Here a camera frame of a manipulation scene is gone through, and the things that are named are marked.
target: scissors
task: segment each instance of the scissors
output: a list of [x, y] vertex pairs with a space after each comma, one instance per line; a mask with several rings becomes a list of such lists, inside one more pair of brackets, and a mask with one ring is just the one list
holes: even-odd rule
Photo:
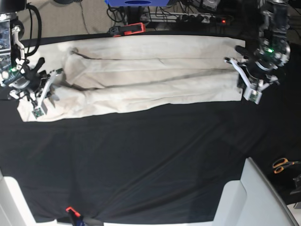
[[296, 164], [301, 164], [301, 161], [288, 161], [287, 158], [278, 159], [273, 163], [274, 173], [281, 173], [282, 171], [284, 171], [284, 169]]

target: black wire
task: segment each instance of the black wire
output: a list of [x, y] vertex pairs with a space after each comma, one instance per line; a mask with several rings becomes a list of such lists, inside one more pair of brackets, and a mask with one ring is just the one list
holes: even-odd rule
[[171, 7], [175, 6], [176, 4], [177, 3], [175, 3], [175, 4], [171, 5], [171, 6], [166, 6], [166, 7], [164, 7], [164, 9], [171, 8]]
[[159, 7], [156, 7], [156, 12], [155, 12], [156, 17], [158, 17], [158, 18], [160, 18], [160, 17], [161, 17], [161, 18], [167, 18], [167, 16], [175, 16], [174, 14], [171, 14], [170, 12], [168, 12], [169, 15], [166, 15], [166, 14], [162, 13], [163, 16], [158, 16], [158, 15], [157, 15], [157, 13], [158, 13], [158, 8], [159, 8]]
[[161, 11], [163, 11], [163, 12], [166, 12], [166, 13], [168, 13], [169, 15], [172, 15], [172, 16], [174, 16], [174, 14], [171, 14], [170, 12], [168, 12], [168, 11], [164, 10], [162, 7], [160, 7], [160, 10], [161, 10]]
[[181, 3], [180, 3], [180, 7], [182, 9], [182, 13], [186, 13]]
[[[120, 17], [121, 17], [120, 20], [118, 20], [117, 14], [115, 14], [115, 12], [118, 12], [120, 14]], [[127, 22], [125, 20], [125, 17], [126, 17], [125, 12], [124, 12], [124, 10], [122, 10], [120, 8], [113, 8], [110, 5], [108, 5], [107, 15], [112, 21], [114, 21], [114, 26], [116, 26], [116, 23], [121, 23], [121, 22], [123, 22], [124, 25], [127, 24]]]
[[193, 13], [193, 10], [190, 6], [188, 6], [188, 12], [189, 12], [189, 9], [191, 10], [191, 12]]
[[27, 54], [29, 54], [29, 49], [32, 45], [32, 27], [33, 27], [33, 19], [32, 19], [32, 11], [28, 9], [29, 11], [29, 17], [30, 17], [30, 35], [29, 35], [29, 44], [27, 49]]
[[214, 20], [214, 25], [215, 25], [215, 33], [217, 34], [217, 23], [216, 23], [216, 20]]
[[41, 45], [41, 39], [42, 39], [42, 19], [41, 19], [40, 12], [35, 6], [33, 6], [31, 4], [27, 4], [27, 8], [29, 10], [32, 10], [35, 13], [36, 17], [37, 17], [37, 20], [38, 20], [38, 37], [37, 37], [37, 42], [36, 42], [36, 46], [34, 47], [34, 50], [30, 53], [25, 54], [25, 58], [34, 55], [38, 51], [38, 48]]
[[296, 10], [296, 12], [301, 16], [301, 13], [294, 7], [292, 7], [294, 10]]
[[85, 30], [86, 30], [87, 34], [90, 34], [90, 32], [88, 31], [88, 28], [87, 28], [86, 19], [85, 19], [85, 15], [84, 15], [84, 8], [83, 8], [83, 5], [82, 5], [81, 2], [79, 2], [79, 6], [80, 6], [80, 9], [81, 9], [81, 17], [82, 17], [83, 22], [84, 22]]
[[163, 17], [165, 17], [166, 15], [165, 15], [165, 13], [162, 11], [162, 8], [160, 7], [160, 10], [161, 10], [161, 12], [162, 12], [162, 14], [163, 14]]
[[299, 34], [299, 32], [296, 29], [290, 28], [290, 30], [293, 30], [297, 33], [297, 35], [299, 36], [299, 39], [301, 39], [301, 35]]
[[185, 12], [188, 13], [188, 16], [189, 16], [189, 8], [188, 8], [188, 6], [185, 6]]
[[178, 9], [179, 9], [178, 4], [174, 4], [174, 12], [178, 12]]
[[151, 9], [150, 7], [148, 6], [147, 9], [149, 10], [149, 15], [150, 15], [150, 22], [152, 23], [152, 18], [151, 18]]

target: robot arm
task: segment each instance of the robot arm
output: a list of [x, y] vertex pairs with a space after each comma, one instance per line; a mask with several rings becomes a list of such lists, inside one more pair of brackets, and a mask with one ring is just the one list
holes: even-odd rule
[[[32, 52], [25, 53], [20, 38], [24, 33], [23, 24], [18, 20], [17, 11], [28, 8], [38, 19], [37, 45]], [[39, 11], [26, 0], [0, 0], [0, 85], [11, 88], [10, 97], [20, 100], [27, 98], [32, 104], [32, 113], [38, 118], [47, 113], [44, 99], [51, 95], [50, 86], [62, 69], [47, 74], [38, 72], [45, 63], [40, 58], [35, 67], [29, 66], [27, 57], [35, 54], [41, 39], [41, 18]]]
[[291, 49], [286, 39], [288, 25], [288, 4], [286, 0], [269, 0], [262, 8], [264, 24], [259, 28], [259, 47], [254, 53], [244, 47], [235, 50], [244, 56], [238, 62], [225, 58], [239, 72], [245, 87], [244, 98], [259, 104], [262, 91], [278, 78], [273, 71], [284, 66], [290, 58]]

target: power strip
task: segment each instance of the power strip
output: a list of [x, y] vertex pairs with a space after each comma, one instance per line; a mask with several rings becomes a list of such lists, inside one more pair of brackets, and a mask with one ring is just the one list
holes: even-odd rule
[[191, 22], [195, 20], [203, 24], [218, 24], [230, 25], [233, 17], [226, 15], [213, 15], [209, 13], [144, 13], [140, 17], [141, 22], [157, 22], [157, 23], [177, 23], [177, 22]]

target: black table surface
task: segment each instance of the black table surface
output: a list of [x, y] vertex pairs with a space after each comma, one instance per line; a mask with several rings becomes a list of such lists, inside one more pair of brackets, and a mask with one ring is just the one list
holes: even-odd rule
[[103, 222], [212, 221], [224, 185], [252, 157], [287, 204], [301, 160], [301, 47], [292, 45], [286, 78], [261, 103], [164, 105], [147, 111], [50, 123], [22, 122], [1, 101], [0, 167], [18, 182], [37, 221], [73, 206]]

